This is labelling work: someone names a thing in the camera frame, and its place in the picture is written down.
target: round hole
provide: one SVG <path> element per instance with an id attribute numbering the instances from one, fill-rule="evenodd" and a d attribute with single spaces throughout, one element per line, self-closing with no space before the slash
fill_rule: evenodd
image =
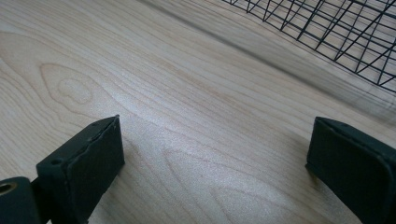
<path id="1" fill-rule="evenodd" d="M 51 161 L 50 163 L 52 165 L 58 165 L 58 164 L 62 163 L 62 161 L 64 161 L 64 160 L 58 158 L 58 159 L 55 159 L 55 160 Z"/>
<path id="2" fill-rule="evenodd" d="M 7 194 L 14 190 L 17 187 L 17 183 L 12 182 L 12 183 L 6 183 L 0 185 L 0 196 Z"/>

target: black clamp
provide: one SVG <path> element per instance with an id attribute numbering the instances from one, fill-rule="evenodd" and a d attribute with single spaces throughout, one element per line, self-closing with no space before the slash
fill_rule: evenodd
<path id="1" fill-rule="evenodd" d="M 124 164 L 119 116 L 87 126 L 37 166 L 0 181 L 0 223 L 87 223 Z"/>
<path id="2" fill-rule="evenodd" d="M 363 223 L 396 223 L 396 149 L 345 123 L 316 118 L 306 167 Z"/>

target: light wood surface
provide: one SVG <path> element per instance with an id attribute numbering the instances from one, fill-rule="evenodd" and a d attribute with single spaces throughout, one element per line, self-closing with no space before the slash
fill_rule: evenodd
<path id="1" fill-rule="evenodd" d="M 215 0 L 0 0 L 0 177 L 120 114 L 90 223 L 359 223 L 304 168 L 314 118 L 396 147 L 395 97 L 290 41 Z"/>

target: wood grain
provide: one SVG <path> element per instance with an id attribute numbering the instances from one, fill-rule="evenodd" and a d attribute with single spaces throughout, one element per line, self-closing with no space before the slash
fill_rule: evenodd
<path id="1" fill-rule="evenodd" d="M 0 174 L 33 180 L 51 151 L 120 114 L 126 164 L 91 223 L 359 223 L 304 168 L 313 121 L 395 147 L 394 97 L 299 77 L 316 71 L 352 80 L 214 0 L 2 0 Z"/>

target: metal wire grid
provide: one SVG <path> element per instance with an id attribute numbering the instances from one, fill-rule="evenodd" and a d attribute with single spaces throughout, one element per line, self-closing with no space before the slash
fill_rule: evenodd
<path id="1" fill-rule="evenodd" d="M 396 92 L 396 0 L 222 0 Z"/>

